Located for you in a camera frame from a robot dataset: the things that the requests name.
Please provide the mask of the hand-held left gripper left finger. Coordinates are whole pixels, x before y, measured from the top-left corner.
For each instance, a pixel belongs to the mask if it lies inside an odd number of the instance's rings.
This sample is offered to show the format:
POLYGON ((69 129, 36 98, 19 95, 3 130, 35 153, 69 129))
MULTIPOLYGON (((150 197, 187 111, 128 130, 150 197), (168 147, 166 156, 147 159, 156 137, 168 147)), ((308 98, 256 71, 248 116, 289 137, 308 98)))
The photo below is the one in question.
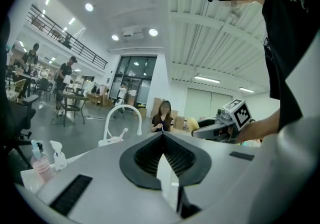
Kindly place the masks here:
POLYGON ((180 216, 160 190, 131 183, 120 169, 120 157, 129 147, 149 136, 136 137, 87 152, 55 174, 37 197, 50 205, 78 175, 91 177, 68 218, 81 224, 174 224, 180 216))

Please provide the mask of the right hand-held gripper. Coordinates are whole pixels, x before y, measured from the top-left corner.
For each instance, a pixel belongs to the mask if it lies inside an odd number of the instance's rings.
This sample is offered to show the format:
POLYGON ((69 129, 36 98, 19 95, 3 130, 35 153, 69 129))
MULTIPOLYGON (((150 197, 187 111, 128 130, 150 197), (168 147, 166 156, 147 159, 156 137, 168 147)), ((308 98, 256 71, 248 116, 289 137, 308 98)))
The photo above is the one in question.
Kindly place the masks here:
POLYGON ((234 99, 217 109, 214 117, 197 121, 191 136, 213 142, 235 144, 240 131, 252 120, 247 103, 234 99))

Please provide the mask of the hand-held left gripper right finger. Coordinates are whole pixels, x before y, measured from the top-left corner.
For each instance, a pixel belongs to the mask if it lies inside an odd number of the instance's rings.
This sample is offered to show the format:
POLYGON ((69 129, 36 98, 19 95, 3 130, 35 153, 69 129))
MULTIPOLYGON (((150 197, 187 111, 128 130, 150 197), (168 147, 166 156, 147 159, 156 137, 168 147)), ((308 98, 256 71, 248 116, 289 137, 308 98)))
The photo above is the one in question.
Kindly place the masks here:
POLYGON ((177 209, 163 219, 248 219, 255 194, 240 183, 257 149, 170 132, 162 133, 164 155, 178 177, 177 209))

